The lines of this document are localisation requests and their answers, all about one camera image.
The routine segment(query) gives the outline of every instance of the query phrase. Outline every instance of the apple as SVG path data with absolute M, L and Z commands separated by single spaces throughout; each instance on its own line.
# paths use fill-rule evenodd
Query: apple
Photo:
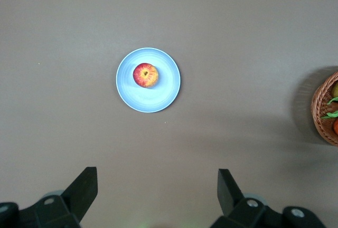
M 141 63 L 133 71 L 135 82 L 144 88 L 152 87 L 157 83 L 157 69 L 150 63 Z

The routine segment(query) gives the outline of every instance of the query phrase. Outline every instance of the wicker basket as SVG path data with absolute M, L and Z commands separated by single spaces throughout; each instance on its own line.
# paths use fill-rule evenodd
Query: wicker basket
M 332 124 L 336 118 L 321 119 L 326 116 L 327 112 L 335 112 L 338 110 L 338 102 L 332 102 L 328 105 L 328 101 L 332 99 L 331 90 L 335 82 L 338 81 L 338 71 L 330 76 L 316 90 L 311 102 L 311 112 L 314 124 L 319 134 L 331 145 L 338 147 L 338 135 L 333 131 Z

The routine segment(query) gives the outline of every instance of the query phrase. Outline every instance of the green leaf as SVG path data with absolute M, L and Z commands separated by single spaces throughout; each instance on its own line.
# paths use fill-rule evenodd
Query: green leaf
M 332 101 L 338 101 L 338 97 L 329 100 L 327 104 L 330 105 L 332 103 Z
M 338 117 L 338 113 L 326 113 L 330 118 L 336 118 Z
M 330 118 L 337 118 L 338 117 L 338 110 L 334 111 L 333 113 L 326 113 L 327 116 L 321 117 L 321 119 L 330 119 Z

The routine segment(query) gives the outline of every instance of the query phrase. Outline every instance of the plate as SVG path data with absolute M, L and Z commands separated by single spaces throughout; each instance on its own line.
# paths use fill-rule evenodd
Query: plate
M 134 81 L 133 71 L 141 63 L 150 63 L 158 71 L 158 81 L 151 88 L 140 87 Z M 180 85 L 180 71 L 175 61 L 167 53 L 152 47 L 130 52 L 116 73 L 116 86 L 123 101 L 144 113 L 167 108 L 177 97 Z

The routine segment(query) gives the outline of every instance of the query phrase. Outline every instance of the screw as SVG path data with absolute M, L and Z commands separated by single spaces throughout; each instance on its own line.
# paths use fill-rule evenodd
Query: screw
M 43 202 L 44 205 L 52 204 L 54 202 L 53 198 L 48 198 L 46 201 Z
M 0 213 L 6 212 L 8 210 L 8 206 L 4 205 L 2 207 L 0 207 Z
M 258 207 L 258 203 L 257 203 L 255 200 L 252 200 L 252 199 L 248 200 L 248 201 L 247 201 L 247 204 L 248 204 L 250 207 L 254 207 L 254 208 Z
M 297 208 L 293 208 L 293 209 L 291 210 L 291 213 L 292 213 L 294 216 L 296 216 L 296 217 L 304 217 L 304 216 L 305 216 L 304 213 L 303 213 L 303 211 L 301 211 L 301 210 L 299 210 L 299 209 L 297 209 Z

